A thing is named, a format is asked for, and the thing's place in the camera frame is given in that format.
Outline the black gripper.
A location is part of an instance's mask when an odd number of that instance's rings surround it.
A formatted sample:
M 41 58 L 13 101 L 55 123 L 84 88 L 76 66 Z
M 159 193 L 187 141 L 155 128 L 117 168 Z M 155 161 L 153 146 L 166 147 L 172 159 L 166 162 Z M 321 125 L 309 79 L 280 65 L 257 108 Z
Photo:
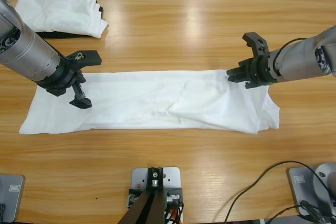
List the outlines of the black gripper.
M 84 67 L 84 59 L 83 55 L 72 55 L 70 58 L 60 55 L 60 62 L 56 66 L 55 72 L 40 81 L 36 81 L 36 84 L 57 97 L 65 94 L 67 88 L 72 87 L 75 96 L 69 104 L 79 109 L 91 108 L 91 100 L 86 97 L 80 85 L 85 82 L 81 73 L 81 68 Z
M 239 63 L 239 68 L 227 70 L 230 82 L 244 82 L 246 89 L 269 86 L 276 83 L 270 73 L 269 56 L 258 56 Z

